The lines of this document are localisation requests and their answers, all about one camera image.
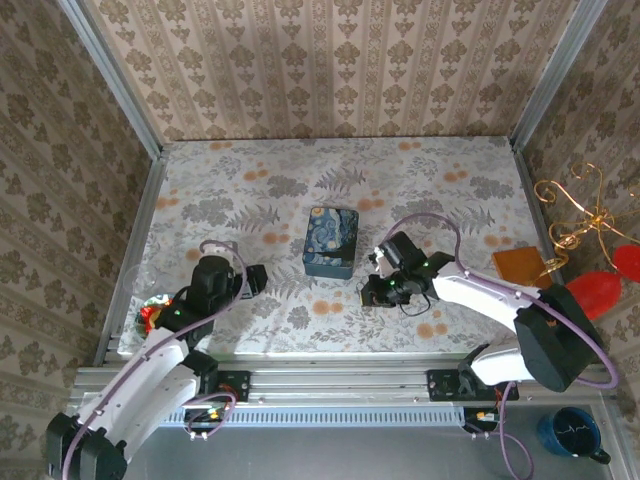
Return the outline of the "clear plastic cup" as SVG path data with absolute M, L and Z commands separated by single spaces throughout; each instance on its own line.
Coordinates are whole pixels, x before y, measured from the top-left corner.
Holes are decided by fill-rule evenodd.
M 147 298 L 152 295 L 158 280 L 158 270 L 147 264 L 137 264 L 129 268 L 124 275 L 124 290 L 135 297 Z

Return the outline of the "orange wooden block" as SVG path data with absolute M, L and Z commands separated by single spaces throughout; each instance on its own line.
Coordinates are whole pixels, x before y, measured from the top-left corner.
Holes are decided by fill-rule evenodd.
M 499 277 L 523 286 L 548 288 L 552 285 L 546 266 L 536 247 L 527 246 L 492 254 Z

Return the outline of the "floral tablecloth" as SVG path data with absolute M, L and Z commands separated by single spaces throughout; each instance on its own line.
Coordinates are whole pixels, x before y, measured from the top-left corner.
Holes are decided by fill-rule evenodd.
M 302 254 L 310 210 L 359 213 L 351 279 L 308 276 Z M 142 344 L 135 317 L 156 294 L 190 282 L 205 240 L 231 240 L 263 264 L 258 297 L 221 316 L 200 348 L 214 353 L 463 353 L 509 331 L 466 307 L 415 298 L 403 309 L 365 309 L 368 256 L 390 228 L 424 252 L 458 254 L 485 274 L 492 254 L 539 237 L 514 154 L 503 137 L 186 142 L 166 171 L 140 264 L 158 270 L 152 295 L 131 301 L 121 354 Z

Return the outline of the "dark blue mug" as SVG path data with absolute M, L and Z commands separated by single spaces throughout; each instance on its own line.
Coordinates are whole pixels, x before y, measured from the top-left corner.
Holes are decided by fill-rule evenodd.
M 564 407 L 541 417 L 536 436 L 551 454 L 562 457 L 589 458 L 609 465 L 610 454 L 602 446 L 602 434 L 595 419 L 585 410 Z

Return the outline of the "aluminium side rail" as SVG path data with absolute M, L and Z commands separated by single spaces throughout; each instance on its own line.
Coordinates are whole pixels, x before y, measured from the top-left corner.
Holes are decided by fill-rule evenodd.
M 529 205 L 529 209 L 533 218 L 533 222 L 539 237 L 540 246 L 542 250 L 541 255 L 544 263 L 544 261 L 546 260 L 551 260 L 552 257 L 556 256 L 556 254 L 554 253 L 553 244 L 548 236 L 545 218 L 543 215 L 543 211 L 541 209 L 541 202 L 538 200 L 538 198 L 535 195 L 535 191 L 534 191 L 535 182 L 533 182 L 531 179 L 529 170 L 527 168 L 527 165 L 522 153 L 517 150 L 513 150 L 513 153 L 514 153 L 515 164 L 521 178 L 522 188 L 524 190 L 524 193 Z M 547 277 L 549 277 L 549 279 L 552 281 L 554 285 L 565 284 L 564 278 L 559 269 L 548 273 L 547 276 L 543 275 L 542 279 L 546 279 Z M 601 361 L 598 359 L 599 357 L 597 357 L 593 349 L 589 347 L 587 344 L 584 344 L 584 348 L 582 348 L 582 350 L 589 351 L 589 355 L 591 355 L 592 357 L 590 359 L 591 364 L 595 364 L 595 365 L 601 364 Z
M 131 295 L 125 290 L 126 274 L 138 265 L 142 259 L 155 204 L 164 180 L 165 170 L 166 159 L 160 154 L 151 163 L 116 286 L 105 317 L 105 324 L 92 362 L 93 367 L 99 367 L 105 362 L 105 358 L 110 351 L 109 344 L 111 340 L 122 331 L 131 298 Z

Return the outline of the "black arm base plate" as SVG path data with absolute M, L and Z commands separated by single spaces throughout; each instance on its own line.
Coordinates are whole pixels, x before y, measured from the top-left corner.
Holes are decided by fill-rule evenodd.
M 426 371 L 428 395 L 433 402 L 490 402 L 499 400 L 507 383 L 488 386 L 472 372 L 457 369 Z
M 230 392 L 235 395 L 237 402 L 247 402 L 250 383 L 250 371 L 216 370 L 201 376 L 197 395 Z

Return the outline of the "red yellow toy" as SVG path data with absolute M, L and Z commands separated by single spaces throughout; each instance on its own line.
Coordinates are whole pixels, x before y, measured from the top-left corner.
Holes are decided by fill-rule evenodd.
M 163 309 L 162 305 L 148 305 L 140 308 L 136 316 L 138 333 L 146 338 L 155 328 L 155 322 Z

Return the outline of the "large red balloon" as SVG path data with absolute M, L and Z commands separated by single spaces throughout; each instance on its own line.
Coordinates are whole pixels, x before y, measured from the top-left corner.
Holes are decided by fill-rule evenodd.
M 611 310 L 622 292 L 621 276 L 604 271 L 580 275 L 566 287 L 592 322 Z

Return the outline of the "small black controller board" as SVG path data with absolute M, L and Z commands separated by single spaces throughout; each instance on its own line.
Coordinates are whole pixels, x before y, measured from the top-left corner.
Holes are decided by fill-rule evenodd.
M 496 408 L 465 407 L 463 429 L 471 434 L 494 432 L 498 428 L 499 413 Z
M 230 404 L 205 409 L 187 409 L 184 414 L 184 430 L 192 439 L 206 439 L 226 421 L 231 413 Z

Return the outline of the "small red balloon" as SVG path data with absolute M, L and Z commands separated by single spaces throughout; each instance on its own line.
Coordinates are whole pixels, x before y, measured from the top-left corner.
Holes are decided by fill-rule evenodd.
M 640 245 L 619 246 L 614 252 L 613 263 L 620 275 L 640 283 Z

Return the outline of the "aluminium corner post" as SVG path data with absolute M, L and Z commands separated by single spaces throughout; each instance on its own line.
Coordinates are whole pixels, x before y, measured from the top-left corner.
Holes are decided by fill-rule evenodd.
M 607 2 L 608 0 L 578 1 L 510 136 L 510 144 L 515 152 L 522 151 L 531 139 Z
M 137 138 L 153 162 L 161 157 L 158 139 L 85 0 L 56 0 L 87 49 Z

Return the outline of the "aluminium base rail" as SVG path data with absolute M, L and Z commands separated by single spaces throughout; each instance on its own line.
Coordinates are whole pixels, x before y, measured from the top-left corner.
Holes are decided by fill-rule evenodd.
M 249 399 L 244 406 L 411 406 L 430 402 L 426 372 L 454 369 L 455 355 L 336 354 L 238 355 L 220 360 L 222 371 L 249 371 Z M 73 411 L 99 393 L 124 362 L 78 370 L 68 410 Z M 535 382 L 518 386 L 520 400 L 529 405 L 583 404 L 604 394 L 574 383 L 564 393 Z

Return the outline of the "glass bowl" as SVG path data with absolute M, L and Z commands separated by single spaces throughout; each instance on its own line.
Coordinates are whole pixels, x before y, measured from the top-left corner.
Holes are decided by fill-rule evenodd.
M 161 311 L 168 307 L 172 301 L 172 294 L 158 294 L 145 300 L 139 307 L 135 317 L 135 327 L 137 334 L 143 340 L 145 340 L 149 333 L 155 328 Z

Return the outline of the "starry night tin box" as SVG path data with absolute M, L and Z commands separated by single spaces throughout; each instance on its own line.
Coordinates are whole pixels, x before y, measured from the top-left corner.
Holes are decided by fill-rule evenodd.
M 359 213 L 355 210 L 312 208 L 302 254 L 305 273 L 312 277 L 351 279 L 358 224 Z

